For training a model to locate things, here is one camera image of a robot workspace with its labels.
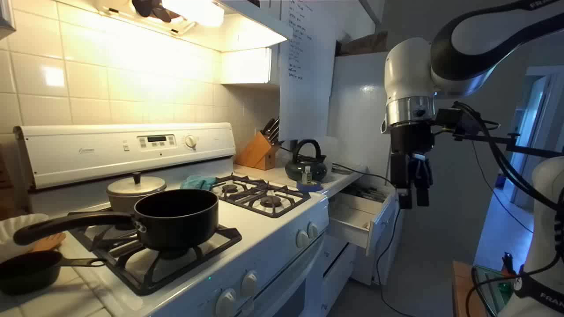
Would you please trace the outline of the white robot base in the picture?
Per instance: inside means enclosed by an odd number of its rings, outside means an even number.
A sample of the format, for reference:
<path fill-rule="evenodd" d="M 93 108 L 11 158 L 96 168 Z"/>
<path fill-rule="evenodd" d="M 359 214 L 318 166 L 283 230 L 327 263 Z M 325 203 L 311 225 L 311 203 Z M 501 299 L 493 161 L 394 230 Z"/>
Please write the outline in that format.
<path fill-rule="evenodd" d="M 531 181 L 549 203 L 533 202 L 533 233 L 526 260 L 500 317 L 564 317 L 564 156 L 540 161 Z"/>

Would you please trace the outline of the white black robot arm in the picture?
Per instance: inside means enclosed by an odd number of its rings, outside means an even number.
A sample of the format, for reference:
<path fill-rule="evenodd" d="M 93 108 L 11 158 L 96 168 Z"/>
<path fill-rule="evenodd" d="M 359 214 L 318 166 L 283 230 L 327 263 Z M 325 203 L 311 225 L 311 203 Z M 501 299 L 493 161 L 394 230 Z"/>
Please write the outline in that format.
<path fill-rule="evenodd" d="M 510 0 L 464 12 L 445 22 L 431 41 L 396 43 L 383 63 L 382 130 L 390 135 L 390 184 L 408 209 L 427 203 L 431 184 L 424 152 L 433 147 L 436 96 L 477 91 L 517 45 L 564 27 L 564 0 Z"/>

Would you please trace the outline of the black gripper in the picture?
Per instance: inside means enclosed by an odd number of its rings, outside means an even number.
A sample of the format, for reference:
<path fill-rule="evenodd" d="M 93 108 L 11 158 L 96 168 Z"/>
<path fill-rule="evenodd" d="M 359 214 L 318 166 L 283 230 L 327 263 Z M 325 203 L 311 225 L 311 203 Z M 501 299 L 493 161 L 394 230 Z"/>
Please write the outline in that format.
<path fill-rule="evenodd" d="M 433 135 L 426 122 L 397 124 L 390 128 L 390 182 L 396 186 L 397 205 L 412 207 L 410 184 L 415 186 L 415 200 L 427 205 L 431 168 L 426 152 L 433 147 Z"/>

